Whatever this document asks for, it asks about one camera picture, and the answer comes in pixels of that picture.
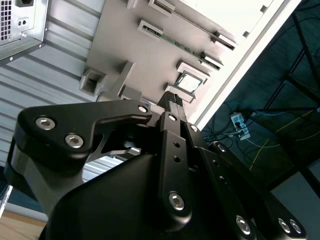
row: screw hole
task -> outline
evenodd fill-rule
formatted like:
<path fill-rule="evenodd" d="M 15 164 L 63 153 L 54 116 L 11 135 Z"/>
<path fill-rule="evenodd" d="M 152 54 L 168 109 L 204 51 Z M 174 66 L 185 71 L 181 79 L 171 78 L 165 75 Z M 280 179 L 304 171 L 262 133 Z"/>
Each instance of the screw hole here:
<path fill-rule="evenodd" d="M 180 163 L 180 162 L 181 162 L 180 158 L 178 158 L 177 156 L 174 156 L 174 157 L 173 157 L 173 160 L 174 160 L 176 163 Z"/>
<path fill-rule="evenodd" d="M 219 167 L 219 163 L 218 163 L 216 160 L 213 160 L 212 163 L 213 163 L 214 165 L 216 165 L 217 167 Z"/>
<path fill-rule="evenodd" d="M 176 141 L 173 143 L 177 148 L 180 148 L 180 144 L 177 143 Z"/>
<path fill-rule="evenodd" d="M 225 178 L 223 176 L 220 176 L 219 179 L 221 180 L 221 182 L 223 182 L 224 184 L 227 183 L 227 181 L 225 180 Z"/>

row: wooden floor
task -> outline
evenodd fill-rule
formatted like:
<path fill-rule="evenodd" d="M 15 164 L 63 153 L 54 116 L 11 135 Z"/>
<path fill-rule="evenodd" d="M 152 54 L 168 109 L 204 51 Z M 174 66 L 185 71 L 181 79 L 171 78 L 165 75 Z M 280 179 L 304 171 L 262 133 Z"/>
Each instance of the wooden floor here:
<path fill-rule="evenodd" d="M 4 212 L 0 219 L 0 240 L 37 240 L 46 223 Z"/>

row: mounting hole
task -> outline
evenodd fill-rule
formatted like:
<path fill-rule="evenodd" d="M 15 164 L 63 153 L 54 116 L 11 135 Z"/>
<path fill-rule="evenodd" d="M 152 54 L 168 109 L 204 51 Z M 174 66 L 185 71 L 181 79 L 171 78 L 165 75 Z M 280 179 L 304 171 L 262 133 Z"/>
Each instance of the mounting hole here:
<path fill-rule="evenodd" d="M 172 120 L 172 121 L 177 121 L 177 118 L 175 116 L 173 116 L 172 114 L 169 114 L 169 118 Z"/>
<path fill-rule="evenodd" d="M 223 176 L 220 176 L 219 179 L 220 179 L 220 181 L 223 182 L 224 184 L 227 183 L 227 181 L 225 180 L 225 178 L 224 178 Z"/>
<path fill-rule="evenodd" d="M 177 148 L 180 148 L 180 144 L 177 143 L 176 141 L 173 143 L 173 145 L 175 145 Z"/>
<path fill-rule="evenodd" d="M 139 106 L 138 106 L 138 109 L 139 109 L 141 112 L 143 112 L 143 113 L 148 112 L 148 109 L 147 109 L 145 106 L 139 105 Z"/>
<path fill-rule="evenodd" d="M 219 167 L 219 163 L 218 163 L 216 160 L 212 160 L 212 163 L 213 163 L 214 165 L 216 165 L 217 167 Z"/>
<path fill-rule="evenodd" d="M 174 157 L 173 157 L 173 160 L 174 160 L 176 163 L 180 163 L 180 162 L 181 162 L 180 158 L 178 158 L 177 156 L 174 156 Z"/>

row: corrugated metal wall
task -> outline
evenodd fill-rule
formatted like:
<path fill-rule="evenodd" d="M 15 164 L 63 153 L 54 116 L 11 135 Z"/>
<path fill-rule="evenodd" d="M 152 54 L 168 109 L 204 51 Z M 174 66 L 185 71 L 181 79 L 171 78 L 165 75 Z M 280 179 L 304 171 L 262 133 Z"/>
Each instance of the corrugated metal wall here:
<path fill-rule="evenodd" d="M 27 107 L 95 101 L 79 91 L 105 0 L 51 0 L 46 45 L 0 68 L 0 165 L 7 160 L 19 112 Z M 85 166 L 89 180 L 121 161 Z"/>

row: yellow cable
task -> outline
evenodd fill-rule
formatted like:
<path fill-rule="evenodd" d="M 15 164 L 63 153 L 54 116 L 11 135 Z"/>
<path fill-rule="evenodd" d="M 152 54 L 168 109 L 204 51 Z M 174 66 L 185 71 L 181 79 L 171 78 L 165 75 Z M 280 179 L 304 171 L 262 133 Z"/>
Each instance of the yellow cable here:
<path fill-rule="evenodd" d="M 289 122 L 288 124 L 284 125 L 283 127 L 281 127 L 280 129 L 278 129 L 277 131 L 275 131 L 275 133 L 279 132 L 280 130 L 288 127 L 289 125 L 293 124 L 294 122 L 298 121 L 300 118 L 303 118 L 304 116 L 312 113 L 314 110 L 308 111 L 307 113 L 303 114 L 302 116 L 297 117 L 295 120 Z"/>
<path fill-rule="evenodd" d="M 255 156 L 255 158 L 254 158 L 254 160 L 253 160 L 253 162 L 252 162 L 252 164 L 251 164 L 251 167 L 250 167 L 249 171 L 251 171 L 252 167 L 253 167 L 254 164 L 255 164 L 255 161 L 258 159 L 259 153 L 260 153 L 261 150 L 264 148 L 264 146 L 267 145 L 267 143 L 269 143 L 269 141 L 270 141 L 270 139 L 268 138 L 268 139 L 265 141 L 265 143 L 262 145 L 262 147 L 259 149 L 258 153 L 256 154 L 256 156 Z"/>
<path fill-rule="evenodd" d="M 289 125 L 291 125 L 291 124 L 293 124 L 293 123 L 295 123 L 296 121 L 298 121 L 299 119 L 303 118 L 304 116 L 312 113 L 313 111 L 314 111 L 314 110 L 308 111 L 307 113 L 303 114 L 302 116 L 297 117 L 296 119 L 294 119 L 293 121 L 289 122 L 288 124 L 280 127 L 277 131 L 275 131 L 275 133 L 280 132 L 282 129 L 288 127 Z M 259 156 L 261 150 L 262 150 L 262 149 L 265 147 L 265 145 L 267 145 L 269 142 L 270 142 L 270 139 L 267 138 L 267 140 L 265 141 L 265 143 L 262 145 L 262 147 L 261 147 L 261 148 L 259 149 L 259 151 L 257 152 L 257 154 L 256 154 L 256 156 L 255 156 L 255 158 L 254 158 L 254 160 L 253 160 L 253 162 L 252 162 L 252 164 L 251 164 L 251 167 L 250 167 L 250 169 L 249 169 L 250 171 L 251 171 L 252 167 L 254 166 L 255 161 L 258 159 L 258 156 Z"/>

